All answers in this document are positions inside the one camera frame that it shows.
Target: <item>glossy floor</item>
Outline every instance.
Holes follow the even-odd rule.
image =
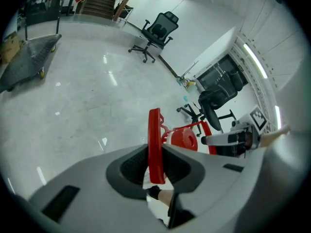
[[[160,60],[144,64],[140,53],[128,53],[136,36],[72,22],[60,31],[45,79],[0,95],[1,173],[26,199],[84,158],[146,143],[150,109],[159,107],[170,128],[189,123],[176,108],[184,96],[197,99]]]

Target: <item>black office chair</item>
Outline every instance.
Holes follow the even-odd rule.
[[[137,45],[134,45],[133,48],[129,49],[128,52],[131,51],[139,51],[142,52],[145,55],[145,60],[143,60],[143,63],[147,62],[147,55],[149,55],[154,63],[156,60],[155,58],[147,51],[147,49],[152,45],[157,48],[155,44],[160,46],[161,48],[164,48],[166,44],[170,40],[173,40],[172,37],[169,37],[169,39],[165,42],[166,37],[175,29],[178,28],[178,17],[175,16],[172,12],[165,12],[160,13],[155,22],[148,28],[145,29],[147,24],[150,23],[150,21],[146,20],[146,24],[142,28],[141,32],[142,34],[147,38],[148,44],[145,48],[141,48]]]
[[[196,114],[189,104],[186,104],[184,107],[189,107],[190,111],[183,107],[177,108],[177,111],[180,112],[180,110],[182,110],[190,115],[192,123],[197,122],[198,118],[200,118],[200,120],[204,120],[206,118],[215,130],[223,131],[219,120],[229,117],[233,117],[234,120],[236,120],[236,118],[231,110],[228,115],[220,117],[216,115],[215,110],[219,109],[229,100],[237,96],[238,92],[241,91],[242,88],[243,81],[237,71],[231,73],[224,72],[209,90],[203,91],[200,94],[198,101],[201,109],[198,108],[200,112],[199,114]],[[197,136],[200,136],[201,129],[199,125],[198,129],[199,134],[197,134]]]

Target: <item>staircase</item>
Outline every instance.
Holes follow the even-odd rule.
[[[112,19],[115,0],[86,0],[81,14]]]

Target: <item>baseboard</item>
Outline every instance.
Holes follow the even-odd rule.
[[[128,24],[130,24],[132,27],[138,29],[141,31],[141,29],[139,27],[137,27],[135,24],[127,21]],[[158,56],[158,58],[160,59],[160,61],[162,61],[162,63],[167,67],[167,69],[172,73],[172,75],[174,75],[175,78],[178,77],[178,75],[174,72],[173,68],[163,59],[163,57],[161,55]]]

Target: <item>metal cart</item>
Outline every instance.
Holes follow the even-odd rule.
[[[21,46],[19,52],[6,67],[0,78],[0,93],[3,91],[12,91],[14,87],[30,78],[38,76],[40,79],[45,77],[44,64],[50,54],[56,48],[56,43],[62,37],[58,33],[60,11],[64,4],[61,1],[60,10],[57,18],[56,33],[44,35],[41,37],[27,38],[27,18],[25,19],[25,44]]]

